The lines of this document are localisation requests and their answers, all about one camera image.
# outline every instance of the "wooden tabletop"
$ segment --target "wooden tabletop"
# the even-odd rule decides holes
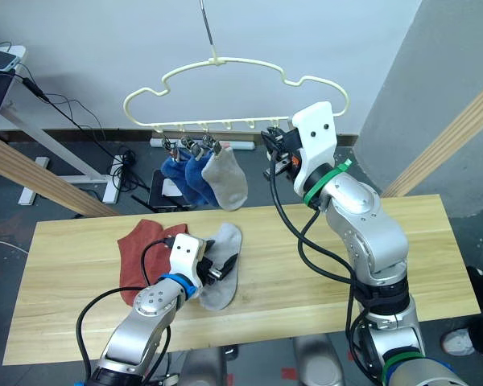
[[[410,241],[408,277],[419,320],[479,313],[464,263],[438,195],[383,200],[385,210]],[[304,205],[285,209],[302,228],[312,211]],[[296,238],[274,207],[235,212],[190,211],[158,215],[46,221],[38,223],[23,274],[7,341],[4,364],[80,360],[75,321],[98,294],[118,286],[117,239],[141,220],[164,227],[187,223],[194,236],[211,236],[223,222],[243,234],[236,296],[224,310],[212,312],[197,300],[187,303],[171,324],[170,350],[280,339],[342,331],[347,285],[325,279],[304,265]],[[308,233],[325,248],[346,256],[340,238],[320,217]],[[337,264],[305,247],[318,265],[346,274]],[[129,307],[119,294],[87,314],[84,337],[97,358]]]

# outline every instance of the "red sock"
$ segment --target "red sock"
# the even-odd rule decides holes
[[[120,286],[145,287],[145,279],[141,270],[141,256],[143,249],[152,241],[175,236],[178,233],[188,233],[186,224],[179,224],[163,229],[161,224],[150,220],[141,220],[127,236],[118,240],[120,248]],[[151,283],[164,273],[170,271],[171,250],[165,244],[157,244],[148,249],[145,256],[145,268]],[[138,291],[123,291],[121,296],[125,303],[132,306]]]

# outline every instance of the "wooden beam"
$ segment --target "wooden beam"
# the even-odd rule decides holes
[[[382,193],[402,197],[483,129],[483,91]]]
[[[0,175],[84,216],[118,216],[113,209],[0,141]]]

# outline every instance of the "clothes hanger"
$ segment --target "clothes hanger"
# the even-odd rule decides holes
[[[130,112],[130,102],[137,97],[138,95],[141,95],[145,92],[149,92],[157,97],[163,97],[170,93],[170,85],[168,84],[168,80],[172,78],[173,76],[180,74],[181,72],[186,72],[195,68],[201,68],[201,67],[206,67],[206,66],[221,66],[222,64],[227,64],[227,63],[241,63],[241,64],[253,64],[253,65],[258,65],[258,66],[263,66],[266,68],[271,68],[277,72],[279,72],[279,75],[281,76],[281,81],[288,86],[291,87],[300,87],[305,80],[310,80],[312,82],[316,83],[321,83],[321,84],[326,84],[328,86],[334,87],[337,89],[345,98],[345,105],[344,108],[338,112],[334,113],[334,117],[339,117],[343,115],[346,111],[347,108],[349,107],[349,95],[347,92],[336,82],[333,82],[332,80],[328,80],[325,78],[320,78],[318,76],[302,76],[298,81],[293,81],[293,80],[288,80],[287,75],[284,71],[283,68],[280,66],[270,63],[270,62],[265,62],[262,60],[253,60],[253,59],[245,59],[245,58],[233,58],[233,57],[225,57],[225,56],[218,56],[217,55],[217,50],[215,48],[215,45],[213,43],[213,37],[211,35],[211,30],[209,29],[209,23],[208,23],[208,17],[206,15],[206,11],[204,8],[204,1],[200,0],[200,9],[202,10],[202,16],[204,18],[204,24],[206,27],[206,31],[208,32],[208,39],[209,39],[209,45],[211,47],[211,51],[213,53],[213,57],[209,58],[208,60],[202,61],[202,62],[196,62],[192,64],[187,64],[182,67],[178,67],[174,70],[171,70],[170,72],[167,72],[166,74],[163,75],[161,78],[161,82],[163,83],[163,86],[165,89],[163,91],[155,91],[153,88],[150,87],[143,87],[140,88],[139,90],[136,90],[129,94],[126,99],[123,101],[123,110],[127,117],[136,125],[140,125],[143,127],[152,127],[156,132],[162,133],[163,132],[163,127],[164,126],[177,126],[180,131],[185,131],[184,126],[185,125],[200,125],[202,126],[203,130],[208,132],[208,125],[209,124],[214,124],[214,123],[221,123],[225,126],[227,130],[232,129],[232,124],[234,122],[245,122],[249,128],[254,129],[255,128],[255,122],[257,121],[270,121],[272,126],[277,127],[279,126],[279,121],[285,120],[287,121],[289,117],[259,117],[259,118],[242,118],[242,119],[218,119],[218,120],[211,120],[211,121],[179,121],[179,122],[164,122],[164,123],[158,123],[158,122],[151,122],[151,123],[144,123],[136,120],[132,113]]]

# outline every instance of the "sneaker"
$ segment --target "sneaker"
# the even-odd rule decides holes
[[[475,351],[466,328],[448,332],[442,337],[440,345],[446,354],[454,356],[471,355]]]

